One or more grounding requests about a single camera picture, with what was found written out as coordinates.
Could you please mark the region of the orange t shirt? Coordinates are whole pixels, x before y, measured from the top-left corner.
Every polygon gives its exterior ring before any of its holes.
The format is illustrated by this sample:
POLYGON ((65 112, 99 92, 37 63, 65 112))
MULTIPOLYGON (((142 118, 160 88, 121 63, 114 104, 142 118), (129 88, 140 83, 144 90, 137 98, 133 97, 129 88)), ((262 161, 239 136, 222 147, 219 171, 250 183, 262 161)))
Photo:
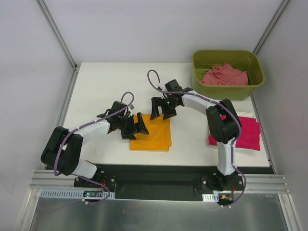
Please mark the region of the orange t shirt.
POLYGON ((131 151, 169 151, 172 146, 171 119, 163 120, 163 115, 154 120, 150 117, 149 114, 142 114, 149 135, 136 133, 136 139, 130 140, 131 151))

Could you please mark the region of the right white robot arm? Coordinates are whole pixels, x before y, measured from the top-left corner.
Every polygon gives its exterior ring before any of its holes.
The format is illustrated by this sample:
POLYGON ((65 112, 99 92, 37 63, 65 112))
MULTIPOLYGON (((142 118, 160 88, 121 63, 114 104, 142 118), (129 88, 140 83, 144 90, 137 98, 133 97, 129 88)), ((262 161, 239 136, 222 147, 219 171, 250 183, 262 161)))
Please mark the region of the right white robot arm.
POLYGON ((151 98, 151 120, 160 116, 161 107, 163 119, 177 115, 176 107, 183 106, 196 110, 207 117, 210 134, 217 142, 218 165, 216 175, 207 180, 207 186, 213 190, 229 189, 238 176, 234 163, 235 145, 242 132, 241 122, 230 100, 215 101, 207 98, 191 88, 182 88, 174 79, 165 85, 165 90, 156 90, 162 97, 151 98))

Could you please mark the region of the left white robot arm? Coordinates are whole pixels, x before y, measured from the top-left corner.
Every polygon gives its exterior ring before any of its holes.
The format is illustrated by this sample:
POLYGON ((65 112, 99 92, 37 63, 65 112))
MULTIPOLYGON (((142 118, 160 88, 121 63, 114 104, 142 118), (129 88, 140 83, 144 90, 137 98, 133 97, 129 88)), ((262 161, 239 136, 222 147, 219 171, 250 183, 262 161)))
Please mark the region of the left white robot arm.
POLYGON ((91 187, 101 184, 99 167, 80 158, 82 146, 98 137, 115 130, 121 131, 122 139, 135 140, 136 134, 149 135, 141 113, 137 113, 137 122, 129 106, 115 101, 104 114, 78 128, 56 127, 41 155, 41 162, 51 167, 56 175, 76 175, 85 178, 91 187))

